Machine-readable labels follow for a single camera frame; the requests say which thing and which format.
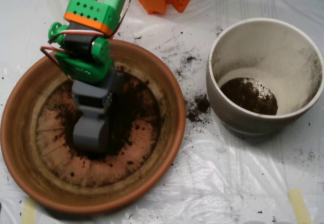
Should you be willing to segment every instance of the spilled soil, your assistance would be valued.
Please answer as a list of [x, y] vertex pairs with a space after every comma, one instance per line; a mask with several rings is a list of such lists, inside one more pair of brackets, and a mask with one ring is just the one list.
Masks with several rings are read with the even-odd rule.
[[210, 108], [207, 94], [195, 96], [190, 106], [191, 109], [187, 110], [187, 118], [192, 122], [202, 122], [200, 115], [205, 114]]

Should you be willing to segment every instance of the white plastic sheet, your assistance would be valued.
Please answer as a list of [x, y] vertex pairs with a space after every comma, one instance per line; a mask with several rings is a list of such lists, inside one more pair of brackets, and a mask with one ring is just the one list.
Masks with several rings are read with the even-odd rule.
[[[43, 56], [39, 48], [47, 43], [49, 26], [66, 23], [68, 1], [0, 0], [0, 116], [15, 84]], [[323, 51], [323, 7], [324, 0], [191, 0], [182, 14], [170, 6], [166, 15], [148, 15], [132, 0], [115, 38], [161, 58], [190, 104], [195, 95], [206, 93], [208, 53], [224, 28], [249, 17], [277, 18], [302, 29]], [[194, 59], [187, 63], [189, 56]], [[83, 219], [53, 214], [39, 205], [30, 213], [30, 201], [1, 155], [0, 223], [296, 223], [287, 195], [291, 188], [300, 188], [312, 223], [321, 223], [323, 116], [321, 97], [293, 125], [257, 142], [232, 136], [212, 111], [200, 116], [209, 123], [187, 120], [173, 166], [156, 186], [126, 208]]]

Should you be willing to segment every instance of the white ceramic pot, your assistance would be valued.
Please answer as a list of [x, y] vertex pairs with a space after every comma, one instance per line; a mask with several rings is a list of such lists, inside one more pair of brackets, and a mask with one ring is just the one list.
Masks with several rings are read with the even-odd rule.
[[[261, 136], [301, 117], [323, 90], [324, 59], [317, 45], [285, 22], [253, 18], [224, 30], [214, 42], [207, 64], [211, 107], [237, 136]], [[278, 104], [275, 116], [253, 113], [229, 100], [220, 87], [234, 78], [265, 84]]]

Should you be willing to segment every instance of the dirt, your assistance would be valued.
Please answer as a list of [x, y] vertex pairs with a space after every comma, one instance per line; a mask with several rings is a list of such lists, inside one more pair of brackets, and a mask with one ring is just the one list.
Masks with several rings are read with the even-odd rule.
[[196, 57], [190, 55], [189, 57], [186, 58], [186, 63], [190, 63], [192, 60], [196, 60]]
[[251, 82], [245, 82], [249, 78], [235, 78], [221, 86], [221, 91], [238, 106], [263, 115], [276, 115], [278, 110], [277, 100], [271, 92], [261, 96], [257, 88]]
[[180, 75], [181, 75], [181, 73], [182, 73], [182, 70], [180, 70], [180, 69], [177, 69], [177, 70], [176, 70], [176, 73], [177, 73], [177, 75], [179, 75], [179, 76], [180, 76]]
[[[113, 98], [113, 103], [109, 109], [109, 147], [104, 154], [93, 154], [79, 150], [73, 143], [73, 129], [82, 112], [69, 110], [70, 105], [55, 105], [54, 108], [61, 110], [58, 117], [63, 119], [64, 132], [54, 137], [54, 141], [65, 135], [65, 147], [69, 147], [71, 158], [74, 156], [85, 157], [91, 160], [106, 161], [107, 155], [117, 156], [120, 150], [127, 144], [132, 145], [129, 141], [132, 124], [140, 118], [152, 117], [149, 121], [152, 127], [160, 129], [161, 119], [157, 100], [153, 93], [147, 87], [149, 81], [141, 82], [136, 77], [124, 72], [125, 84], [123, 98]], [[69, 94], [71, 94], [72, 84], [66, 82], [62, 84]], [[145, 100], [150, 100], [153, 103], [145, 104]]]
[[208, 121], [203, 121], [201, 119], [201, 115], [207, 113], [207, 111], [210, 109], [210, 103], [207, 99], [207, 94], [195, 96], [194, 103], [192, 102], [190, 107], [191, 108], [187, 110], [187, 118], [191, 122], [208, 123]]

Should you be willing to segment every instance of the cable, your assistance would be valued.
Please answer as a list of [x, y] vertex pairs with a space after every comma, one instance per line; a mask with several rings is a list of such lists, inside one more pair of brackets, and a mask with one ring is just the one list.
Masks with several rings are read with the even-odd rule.
[[52, 44], [60, 35], [63, 34], [73, 34], [73, 35], [98, 35], [101, 37], [105, 37], [105, 34], [99, 31], [95, 30], [64, 30], [60, 33], [53, 36], [51, 39], [49, 39], [48, 43]]
[[122, 23], [122, 21], [123, 21], [125, 15], [126, 15], [126, 12], [127, 12], [128, 8], [129, 8], [130, 4], [131, 4], [131, 0], [128, 1], [127, 7], [126, 7], [126, 9], [125, 9], [125, 12], [124, 12], [123, 15], [121, 16], [121, 19], [119, 20], [119, 23], [118, 23], [117, 28], [115, 29], [115, 31], [114, 31], [114, 32], [113, 32], [113, 33], [112, 33], [108, 38], [113, 37], [113, 36], [116, 34], [116, 32], [118, 31], [118, 29], [119, 29], [119, 27], [120, 27], [120, 25], [121, 25], [121, 23]]
[[[69, 53], [68, 51], [66, 50], [63, 50], [63, 49], [60, 49], [60, 48], [54, 48], [54, 47], [48, 47], [48, 46], [41, 46], [40, 47], [40, 50], [42, 51], [42, 53], [45, 54], [45, 56], [47, 56], [56, 66], [59, 67], [59, 69], [61, 69], [61, 66], [59, 64], [59, 62], [50, 54], [48, 53], [47, 50], [52, 50], [52, 51], [55, 51], [55, 52], [61, 52], [61, 53]], [[66, 75], [68, 77], [68, 79], [70, 81], [74, 81], [70, 76]]]

